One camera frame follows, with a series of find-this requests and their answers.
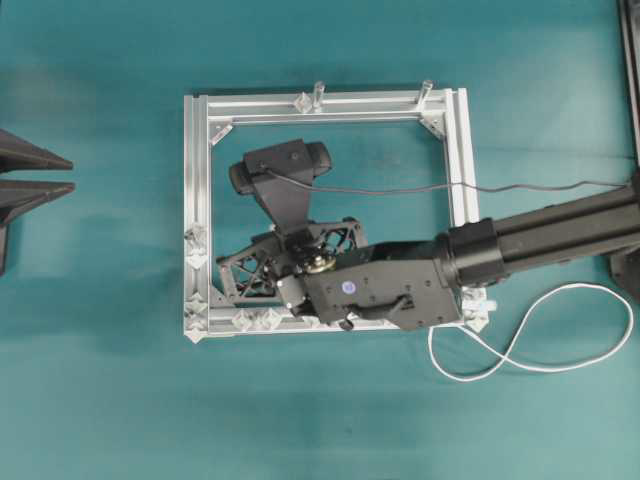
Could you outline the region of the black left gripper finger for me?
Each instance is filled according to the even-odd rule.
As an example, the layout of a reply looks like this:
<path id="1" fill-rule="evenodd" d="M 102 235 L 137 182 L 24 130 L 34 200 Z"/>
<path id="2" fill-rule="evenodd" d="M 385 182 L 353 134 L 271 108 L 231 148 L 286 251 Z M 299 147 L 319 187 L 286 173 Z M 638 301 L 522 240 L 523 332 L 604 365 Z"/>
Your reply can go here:
<path id="1" fill-rule="evenodd" d="M 19 216 L 49 202 L 53 202 L 75 190 L 71 182 L 1 181 L 1 274 L 5 273 L 9 228 Z"/>
<path id="2" fill-rule="evenodd" d="M 1 130 L 1 172 L 72 170 L 73 163 L 6 130 Z"/>

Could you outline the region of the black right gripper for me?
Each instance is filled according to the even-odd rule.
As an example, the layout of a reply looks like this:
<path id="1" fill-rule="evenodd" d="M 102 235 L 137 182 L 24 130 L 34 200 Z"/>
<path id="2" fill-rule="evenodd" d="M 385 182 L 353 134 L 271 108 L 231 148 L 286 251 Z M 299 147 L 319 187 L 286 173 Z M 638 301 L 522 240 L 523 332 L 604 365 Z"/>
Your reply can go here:
<path id="1" fill-rule="evenodd" d="M 290 235 L 276 230 L 259 234 L 249 247 L 218 257 L 216 265 L 231 303 L 276 303 L 282 297 L 279 280 L 329 271 L 338 255 L 366 244 L 363 227 L 353 217 L 312 221 Z"/>

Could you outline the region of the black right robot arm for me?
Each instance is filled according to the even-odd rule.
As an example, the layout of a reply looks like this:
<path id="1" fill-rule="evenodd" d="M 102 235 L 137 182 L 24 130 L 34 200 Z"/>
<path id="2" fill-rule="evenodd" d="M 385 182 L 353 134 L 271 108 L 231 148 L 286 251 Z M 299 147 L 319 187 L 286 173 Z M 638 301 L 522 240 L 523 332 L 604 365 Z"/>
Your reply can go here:
<path id="1" fill-rule="evenodd" d="M 269 232 L 220 257 L 227 295 L 279 299 L 295 317 L 350 330 L 356 319 L 387 320 L 402 330 L 455 322 L 462 290 L 592 256 L 609 260 L 613 281 L 639 297 L 639 177 L 617 189 L 508 218 L 486 218 L 431 241 L 345 248 L 355 233 L 310 224 L 301 238 Z"/>

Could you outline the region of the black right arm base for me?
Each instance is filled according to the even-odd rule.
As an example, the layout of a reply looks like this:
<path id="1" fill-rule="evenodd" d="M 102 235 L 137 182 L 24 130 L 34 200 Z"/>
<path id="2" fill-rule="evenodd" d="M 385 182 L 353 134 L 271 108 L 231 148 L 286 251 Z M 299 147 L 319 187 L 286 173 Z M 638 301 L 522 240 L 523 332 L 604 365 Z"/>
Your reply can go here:
<path id="1" fill-rule="evenodd" d="M 610 255 L 608 261 L 612 280 L 636 302 L 639 302 L 639 251 L 617 252 Z"/>

